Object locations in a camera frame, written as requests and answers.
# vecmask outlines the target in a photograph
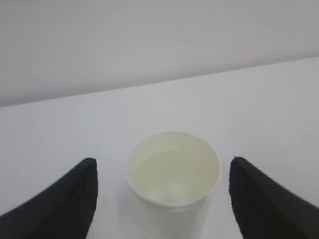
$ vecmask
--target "pale yellow liquid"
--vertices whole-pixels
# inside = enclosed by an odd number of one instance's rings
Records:
[[[218,173],[219,168],[210,159],[183,151],[166,151],[143,161],[133,173],[133,184],[154,201],[181,204],[208,193]]]

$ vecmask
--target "cup rim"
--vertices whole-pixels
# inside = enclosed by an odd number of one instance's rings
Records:
[[[149,198],[145,195],[143,195],[141,192],[139,192],[136,187],[133,185],[133,183],[131,182],[130,178],[129,178],[129,175],[128,175],[128,162],[129,162],[129,159],[130,159],[130,155],[131,153],[133,152],[133,150],[141,143],[143,142],[144,140],[152,137],[152,136],[155,136],[157,134],[160,134],[160,133],[166,133],[166,132],[175,132],[175,133],[186,133],[192,137],[196,137],[202,141],[204,141],[205,143],[207,143],[209,145],[209,147],[211,147],[211,149],[216,153],[216,156],[217,156],[217,160],[218,160],[218,164],[219,164],[219,175],[218,175],[218,178],[215,182],[215,184],[211,187],[211,189],[206,193],[204,194],[203,196],[201,196],[200,198],[196,199],[196,200],[193,200],[193,201],[190,201],[190,202],[186,202],[186,203],[161,203],[161,202],[158,202],[156,200],[153,200],[152,198]],[[126,158],[126,162],[125,162],[125,176],[126,176],[126,180],[127,182],[129,183],[131,189],[139,196],[141,197],[142,199],[144,199],[146,202],[149,202],[149,203],[152,203],[152,204],[155,204],[157,206],[161,206],[161,207],[167,207],[167,208],[183,208],[183,207],[188,207],[188,206],[192,206],[194,204],[197,204],[201,201],[204,201],[205,199],[209,198],[212,193],[215,191],[217,185],[219,184],[219,181],[220,181],[220,178],[221,178],[221,174],[222,174],[222,164],[221,164],[221,160],[220,160],[220,157],[218,155],[218,153],[216,152],[216,150],[204,139],[194,135],[194,134],[191,134],[191,133],[188,133],[188,132],[184,132],[184,131],[178,131],[178,130],[161,130],[161,131],[156,131],[156,132],[153,132],[153,133],[150,133],[146,136],[144,136],[143,138],[141,138],[140,140],[137,141],[137,143],[134,144],[134,146],[132,147],[130,153],[128,154],[127,158]]]

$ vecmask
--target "white table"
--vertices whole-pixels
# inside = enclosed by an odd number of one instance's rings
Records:
[[[0,213],[34,196],[85,157],[99,170],[89,239],[126,235],[124,161],[141,137],[182,130],[223,162],[203,239],[239,239],[229,163],[244,156],[319,205],[319,58],[0,109]]]

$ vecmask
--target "paper cup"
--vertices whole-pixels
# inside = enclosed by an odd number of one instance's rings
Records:
[[[220,175],[215,150],[196,136],[166,131],[140,141],[126,176],[143,238],[198,239]]]

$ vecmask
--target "white wall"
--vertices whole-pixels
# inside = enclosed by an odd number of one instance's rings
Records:
[[[1,0],[0,106],[319,53],[317,0]]]

